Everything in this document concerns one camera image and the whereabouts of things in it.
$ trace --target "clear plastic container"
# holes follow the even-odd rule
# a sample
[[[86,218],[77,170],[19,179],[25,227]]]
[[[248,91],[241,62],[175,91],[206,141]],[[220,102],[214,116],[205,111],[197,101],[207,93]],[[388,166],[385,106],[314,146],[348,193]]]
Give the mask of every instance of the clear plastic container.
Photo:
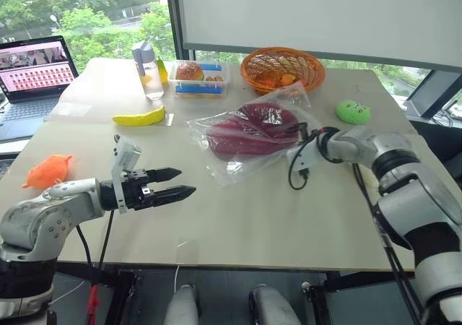
[[[164,95],[164,88],[155,61],[143,64],[143,68],[144,76],[141,76],[141,83],[144,94],[151,100],[160,99]]]
[[[204,73],[202,81],[188,81],[176,79],[176,70],[183,64],[191,61],[177,60],[173,62],[168,81],[174,85],[175,93],[181,98],[224,98],[230,83],[230,67],[228,64],[195,61]],[[207,77],[220,76],[223,81],[206,81]]]

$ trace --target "window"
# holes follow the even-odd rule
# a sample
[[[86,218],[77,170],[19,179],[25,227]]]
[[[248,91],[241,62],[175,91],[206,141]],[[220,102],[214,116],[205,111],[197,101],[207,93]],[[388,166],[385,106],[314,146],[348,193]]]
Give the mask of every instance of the window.
[[[247,54],[196,51],[196,59],[204,61],[226,61],[240,64]],[[320,59],[327,69],[369,69],[375,72],[382,85],[398,103],[402,103],[430,73],[429,69],[408,66],[372,64],[360,61]]]
[[[248,54],[244,53],[196,51],[196,60],[221,61],[224,63],[240,64],[247,55]]]
[[[387,64],[321,59],[328,69],[369,69],[375,72],[388,93],[402,103],[430,73],[429,69]]]
[[[79,72],[94,57],[130,59],[148,40],[175,58],[167,0],[0,0],[0,43],[63,35]]]
[[[449,100],[443,109],[448,110],[451,117],[462,119],[462,89]]]

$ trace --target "laptop screen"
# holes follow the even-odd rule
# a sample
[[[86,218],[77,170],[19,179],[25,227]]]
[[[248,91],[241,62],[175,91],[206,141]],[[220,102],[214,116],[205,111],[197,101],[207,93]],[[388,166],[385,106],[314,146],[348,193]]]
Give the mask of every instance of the laptop screen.
[[[0,45],[0,87],[12,102],[59,95],[76,76],[61,37]]]

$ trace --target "laptop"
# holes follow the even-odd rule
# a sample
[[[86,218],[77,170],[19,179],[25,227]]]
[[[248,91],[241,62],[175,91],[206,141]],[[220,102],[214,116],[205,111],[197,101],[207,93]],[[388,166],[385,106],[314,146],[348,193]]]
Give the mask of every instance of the laptop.
[[[0,141],[31,137],[77,76],[62,36],[0,44]]]

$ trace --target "green ball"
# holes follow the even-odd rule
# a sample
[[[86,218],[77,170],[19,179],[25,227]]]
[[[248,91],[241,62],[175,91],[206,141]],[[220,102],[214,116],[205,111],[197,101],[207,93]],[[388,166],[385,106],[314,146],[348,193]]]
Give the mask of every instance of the green ball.
[[[370,120],[370,108],[354,100],[344,100],[337,104],[335,114],[340,120],[350,124],[366,124]]]

